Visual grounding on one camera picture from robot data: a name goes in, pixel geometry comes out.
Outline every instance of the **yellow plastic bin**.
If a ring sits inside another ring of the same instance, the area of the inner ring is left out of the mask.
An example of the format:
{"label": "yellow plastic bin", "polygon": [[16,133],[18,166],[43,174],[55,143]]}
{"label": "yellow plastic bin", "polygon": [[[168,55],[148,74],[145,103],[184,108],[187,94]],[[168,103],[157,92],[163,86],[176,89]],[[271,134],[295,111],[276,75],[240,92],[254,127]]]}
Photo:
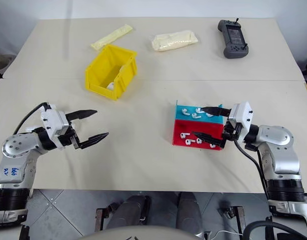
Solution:
{"label": "yellow plastic bin", "polygon": [[135,51],[107,44],[85,70],[85,88],[117,100],[137,74]]}

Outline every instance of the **robotic arm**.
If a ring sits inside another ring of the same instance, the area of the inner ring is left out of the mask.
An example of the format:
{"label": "robotic arm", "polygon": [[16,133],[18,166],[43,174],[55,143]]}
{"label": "robotic arm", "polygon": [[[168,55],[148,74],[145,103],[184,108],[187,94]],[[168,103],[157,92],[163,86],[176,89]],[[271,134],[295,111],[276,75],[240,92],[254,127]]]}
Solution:
{"label": "robotic arm", "polygon": [[[21,125],[36,110],[41,110],[44,127],[29,133],[18,133]],[[27,197],[33,186],[36,163],[40,155],[53,149],[73,145],[84,149],[97,144],[109,133],[102,133],[80,142],[72,127],[72,120],[87,118],[97,111],[79,110],[65,114],[47,102],[33,109],[19,124],[12,136],[2,144],[0,163],[0,227],[16,226],[26,221]]]}
{"label": "robotic arm", "polygon": [[[300,161],[293,149],[292,133],[283,126],[251,124],[253,110],[248,102],[235,104],[232,109],[204,107],[201,110],[228,119],[222,139],[202,132],[194,134],[201,140],[221,148],[225,147],[227,140],[234,141],[237,148],[257,166],[273,220],[307,237],[307,199],[302,185]],[[259,165],[239,146],[242,142],[247,150],[258,153]],[[272,229],[273,224],[263,223],[253,227],[266,226]],[[298,239],[291,234],[287,236],[286,233],[272,232],[271,235],[271,238],[267,236],[266,239]]]}

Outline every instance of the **white table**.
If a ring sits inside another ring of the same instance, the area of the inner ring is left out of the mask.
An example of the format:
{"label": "white table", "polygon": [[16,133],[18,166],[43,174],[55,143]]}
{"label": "white table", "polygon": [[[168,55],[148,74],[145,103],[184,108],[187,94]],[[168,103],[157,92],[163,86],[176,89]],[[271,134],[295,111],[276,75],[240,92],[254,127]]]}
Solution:
{"label": "white table", "polygon": [[[227,108],[249,100],[254,124],[280,125],[294,134],[307,192],[307,89],[300,81],[144,81],[136,77],[121,99],[112,101],[85,90],[84,79],[2,79],[0,160],[3,140],[35,105],[48,101],[66,113],[98,111],[76,122],[81,140],[106,131],[109,136],[88,149],[68,146],[41,156],[35,188],[262,192],[255,166],[232,142],[222,151],[172,145],[176,100],[197,106],[222,103]],[[39,118],[37,113],[26,126],[41,125]]]}
{"label": "white table", "polygon": [[[289,48],[273,18],[242,18],[249,54],[226,59],[221,18],[141,17],[41,20],[4,73],[7,79],[79,78],[97,56],[91,43],[124,24],[134,30],[113,44],[138,52],[138,77],[143,80],[270,80],[303,81]],[[195,32],[199,43],[155,52],[151,38],[182,30]]]}

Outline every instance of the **handheld controller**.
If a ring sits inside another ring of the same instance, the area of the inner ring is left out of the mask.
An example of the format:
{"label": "handheld controller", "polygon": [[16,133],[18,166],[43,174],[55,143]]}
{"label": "handheld controller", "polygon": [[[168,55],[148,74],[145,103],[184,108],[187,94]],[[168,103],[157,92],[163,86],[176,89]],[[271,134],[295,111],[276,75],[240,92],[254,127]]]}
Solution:
{"label": "handheld controller", "polygon": [[241,25],[236,21],[220,20],[218,30],[222,32],[225,42],[223,55],[227,59],[239,59],[246,56],[249,52],[248,44],[245,42]]}

